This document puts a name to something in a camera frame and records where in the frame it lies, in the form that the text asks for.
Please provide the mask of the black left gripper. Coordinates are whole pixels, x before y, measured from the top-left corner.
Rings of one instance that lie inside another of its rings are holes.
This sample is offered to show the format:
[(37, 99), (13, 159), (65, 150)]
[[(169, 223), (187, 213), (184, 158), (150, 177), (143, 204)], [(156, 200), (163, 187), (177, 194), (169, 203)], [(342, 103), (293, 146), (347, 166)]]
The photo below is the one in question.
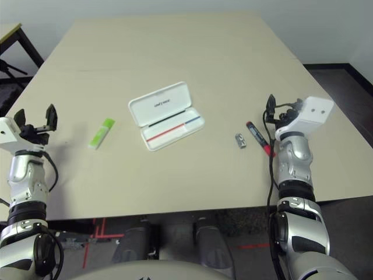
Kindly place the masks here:
[(47, 124), (41, 127), (34, 127), (31, 124), (26, 125), (26, 116), (24, 109), (19, 110), (14, 115), (14, 121), (20, 128), (20, 137), (38, 145), (47, 145), (50, 135), (49, 131), (57, 129), (58, 116), (53, 104), (50, 104), (46, 111)]

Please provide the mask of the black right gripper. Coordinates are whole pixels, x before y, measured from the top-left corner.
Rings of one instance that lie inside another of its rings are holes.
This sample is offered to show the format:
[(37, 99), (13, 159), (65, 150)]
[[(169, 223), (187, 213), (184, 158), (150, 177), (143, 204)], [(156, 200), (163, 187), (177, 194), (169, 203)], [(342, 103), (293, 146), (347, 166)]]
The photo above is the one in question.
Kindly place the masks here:
[(281, 108), (281, 107), (288, 107), (287, 111), (285, 113), (279, 114), (279, 119), (275, 123), (275, 127), (284, 127), (289, 125), (293, 120), (295, 120), (300, 110), (302, 109), (303, 101), (297, 100), (294, 103), (284, 103), (280, 105), (276, 105), (276, 99), (274, 95), (270, 95), (268, 97), (267, 103), (266, 103), (266, 113), (267, 116), (274, 116), (275, 109)]

